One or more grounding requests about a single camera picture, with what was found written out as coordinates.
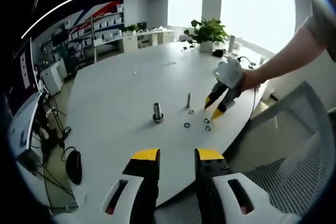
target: white round table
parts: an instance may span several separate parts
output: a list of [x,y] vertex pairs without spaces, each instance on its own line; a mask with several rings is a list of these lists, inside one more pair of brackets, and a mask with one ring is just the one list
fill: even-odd
[[[221,100],[203,109],[216,83],[212,70],[223,59],[197,49],[182,51],[183,46],[174,42],[143,48],[78,72],[66,120],[72,131],[65,143],[81,152],[82,183],[72,188],[79,205],[75,214],[83,223],[111,223],[113,217],[101,204],[137,151],[161,150],[157,205],[175,196],[195,179],[194,149],[225,152],[259,103],[265,84],[256,92],[255,104],[254,91],[248,90],[223,116],[205,124]],[[185,108],[189,92],[194,114]],[[152,119],[155,102],[164,114],[161,124]],[[206,125],[212,130],[206,131]]]

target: person's arm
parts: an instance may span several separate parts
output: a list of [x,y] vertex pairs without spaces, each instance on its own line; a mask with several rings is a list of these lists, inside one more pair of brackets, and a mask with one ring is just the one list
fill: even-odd
[[272,59],[256,70],[245,70],[246,79],[242,90],[247,90],[265,81],[297,70],[316,59],[325,45],[317,42],[306,26],[301,26],[292,40]]

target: computer mouse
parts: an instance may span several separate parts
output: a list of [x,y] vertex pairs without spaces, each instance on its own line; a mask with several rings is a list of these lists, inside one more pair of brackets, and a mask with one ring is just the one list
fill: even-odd
[[79,185],[82,181],[82,161],[79,151],[70,152],[65,163],[65,168],[71,182]]

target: person's hand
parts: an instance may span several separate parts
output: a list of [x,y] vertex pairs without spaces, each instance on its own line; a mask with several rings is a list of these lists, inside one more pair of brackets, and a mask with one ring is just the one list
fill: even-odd
[[241,87],[242,92],[248,89],[257,88],[260,84],[265,82],[262,73],[257,69],[243,69],[243,71],[245,72],[245,80]]

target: window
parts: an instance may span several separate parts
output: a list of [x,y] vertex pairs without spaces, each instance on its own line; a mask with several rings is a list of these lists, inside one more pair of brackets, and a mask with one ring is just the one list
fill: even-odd
[[193,19],[201,20],[202,0],[168,0],[168,25],[191,27]]
[[227,32],[273,53],[293,37],[295,18],[295,0],[222,0]]

